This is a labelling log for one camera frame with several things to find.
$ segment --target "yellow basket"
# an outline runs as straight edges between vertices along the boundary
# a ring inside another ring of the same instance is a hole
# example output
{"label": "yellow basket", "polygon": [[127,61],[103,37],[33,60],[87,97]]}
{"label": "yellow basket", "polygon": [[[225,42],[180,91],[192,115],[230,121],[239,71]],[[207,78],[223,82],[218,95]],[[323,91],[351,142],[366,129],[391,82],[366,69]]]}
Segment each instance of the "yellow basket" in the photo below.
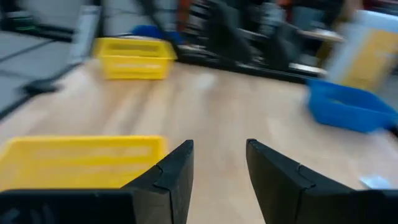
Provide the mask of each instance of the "yellow basket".
{"label": "yellow basket", "polygon": [[114,37],[97,39],[95,55],[108,79],[164,79],[176,59],[166,41]]}
{"label": "yellow basket", "polygon": [[159,136],[17,138],[0,154],[0,191],[120,188],[165,155]]}

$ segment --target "blue object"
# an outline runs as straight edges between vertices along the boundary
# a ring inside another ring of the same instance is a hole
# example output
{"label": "blue object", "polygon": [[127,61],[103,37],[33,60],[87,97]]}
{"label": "blue object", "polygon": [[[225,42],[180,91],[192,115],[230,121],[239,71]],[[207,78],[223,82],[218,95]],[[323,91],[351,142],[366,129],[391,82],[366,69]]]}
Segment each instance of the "blue object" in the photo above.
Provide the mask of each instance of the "blue object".
{"label": "blue object", "polygon": [[380,175],[363,176],[360,180],[369,189],[392,189],[390,182]]}
{"label": "blue object", "polygon": [[[176,31],[167,32],[170,38],[175,40],[177,44],[183,44],[183,39],[180,37],[180,34]],[[156,26],[150,25],[138,25],[133,28],[131,31],[132,35],[138,35],[143,37],[152,37],[156,39],[164,40],[165,37],[162,35],[160,30]]]}
{"label": "blue object", "polygon": [[398,114],[368,91],[322,80],[308,80],[308,107],[316,121],[362,133],[395,125]]}

